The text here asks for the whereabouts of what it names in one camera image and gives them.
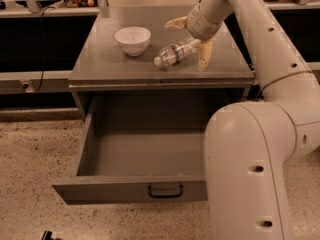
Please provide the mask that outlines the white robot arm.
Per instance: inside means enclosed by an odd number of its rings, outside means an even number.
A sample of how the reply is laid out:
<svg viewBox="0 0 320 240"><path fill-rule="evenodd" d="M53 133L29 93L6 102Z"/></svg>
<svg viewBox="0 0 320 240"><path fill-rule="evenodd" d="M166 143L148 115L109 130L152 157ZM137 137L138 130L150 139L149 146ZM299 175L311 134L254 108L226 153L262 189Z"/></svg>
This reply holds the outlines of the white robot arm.
<svg viewBox="0 0 320 240"><path fill-rule="evenodd" d="M320 144L320 85L263 0L201 0L169 25L207 41L235 15L263 99L209 120L204 164L214 240L294 240L285 161Z"/></svg>

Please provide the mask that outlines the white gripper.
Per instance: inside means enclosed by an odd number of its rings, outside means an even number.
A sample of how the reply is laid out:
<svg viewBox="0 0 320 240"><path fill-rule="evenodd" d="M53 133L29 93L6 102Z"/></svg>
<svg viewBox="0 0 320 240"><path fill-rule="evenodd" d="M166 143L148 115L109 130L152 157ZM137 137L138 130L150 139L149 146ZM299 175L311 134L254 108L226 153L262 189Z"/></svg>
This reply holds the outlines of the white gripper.
<svg viewBox="0 0 320 240"><path fill-rule="evenodd" d="M164 27L165 28L176 28L185 29L187 26L190 34L197 39L207 40L202 41L198 45L199 50L199 70L203 71L206 69L210 62L212 53L212 40L211 38L215 36L221 27L220 23L211 23L206 19L205 15L201 12L200 6L196 5L188 14L188 16L183 16L179 18L172 19L168 21Z"/></svg>

